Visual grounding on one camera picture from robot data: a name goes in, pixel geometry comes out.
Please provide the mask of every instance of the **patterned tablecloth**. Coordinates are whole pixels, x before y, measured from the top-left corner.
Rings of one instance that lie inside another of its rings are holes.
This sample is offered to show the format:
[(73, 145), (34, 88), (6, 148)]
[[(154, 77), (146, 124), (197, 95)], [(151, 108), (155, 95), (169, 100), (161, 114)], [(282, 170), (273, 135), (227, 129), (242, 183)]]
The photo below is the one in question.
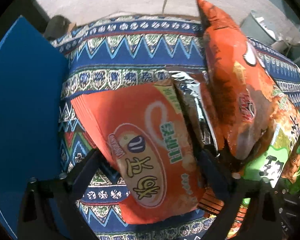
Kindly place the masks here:
[[(55, 41), (69, 59), (60, 106), (60, 155), (64, 171), (94, 146), (78, 120), (70, 100), (83, 93), (115, 90), (167, 77), (166, 66), (206, 72), (202, 28), (197, 21), (173, 17), (124, 16), (103, 19)], [(300, 69), (271, 48), (250, 39), (266, 70), (300, 111)], [(101, 240), (197, 240), (214, 218), (197, 209), (148, 225), (127, 224), (117, 204), (130, 194), (120, 174), (104, 160), (81, 200), (82, 216)]]

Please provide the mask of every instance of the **orange and yellow package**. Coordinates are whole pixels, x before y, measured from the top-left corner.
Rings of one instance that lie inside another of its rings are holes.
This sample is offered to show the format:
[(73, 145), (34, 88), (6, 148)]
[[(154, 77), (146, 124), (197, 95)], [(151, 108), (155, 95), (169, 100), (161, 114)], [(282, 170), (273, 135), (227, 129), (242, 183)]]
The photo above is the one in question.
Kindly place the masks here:
[(81, 95), (71, 103), (130, 190), (119, 202), (127, 223), (154, 223), (196, 209), (204, 189), (170, 80)]
[(231, 17), (205, 0), (197, 3), (210, 23), (203, 39), (219, 124), (231, 154), (244, 160), (268, 127), (274, 82)]

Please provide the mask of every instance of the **green snack package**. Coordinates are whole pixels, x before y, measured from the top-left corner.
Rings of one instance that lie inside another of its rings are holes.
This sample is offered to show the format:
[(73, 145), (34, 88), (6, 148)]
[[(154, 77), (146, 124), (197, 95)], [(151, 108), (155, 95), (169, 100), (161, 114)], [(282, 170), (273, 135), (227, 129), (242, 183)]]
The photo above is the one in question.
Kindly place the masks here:
[(296, 151), (292, 151), (286, 165), (283, 168), (282, 178), (290, 194), (300, 192), (300, 145)]

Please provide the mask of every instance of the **oval logo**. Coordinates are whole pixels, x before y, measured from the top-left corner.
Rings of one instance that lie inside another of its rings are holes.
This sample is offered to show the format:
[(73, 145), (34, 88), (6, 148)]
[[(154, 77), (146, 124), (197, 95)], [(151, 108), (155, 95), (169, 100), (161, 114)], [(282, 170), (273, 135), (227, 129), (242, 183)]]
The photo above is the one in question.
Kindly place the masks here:
[(135, 138), (133, 138), (132, 140), (130, 140), (127, 148), (128, 148), (129, 152), (141, 153), (146, 149), (145, 139), (141, 135), (138, 135)]
[(116, 158), (131, 195), (143, 207), (158, 207), (164, 200), (167, 183), (162, 160), (151, 138), (137, 126), (125, 123), (111, 134), (124, 154)]

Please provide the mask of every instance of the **orange chip bag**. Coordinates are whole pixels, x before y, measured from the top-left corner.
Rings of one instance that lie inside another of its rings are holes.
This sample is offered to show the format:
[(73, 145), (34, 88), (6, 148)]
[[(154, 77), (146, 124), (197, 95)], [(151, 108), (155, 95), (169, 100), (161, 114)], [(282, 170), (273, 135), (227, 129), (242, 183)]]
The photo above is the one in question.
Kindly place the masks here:
[(119, 202), (127, 223), (154, 223), (196, 208), (204, 189), (170, 80), (81, 95), (71, 103), (130, 190)]
[(197, 3), (210, 22), (203, 39), (220, 127), (231, 154), (244, 160), (268, 127), (274, 82), (231, 17), (205, 0)]

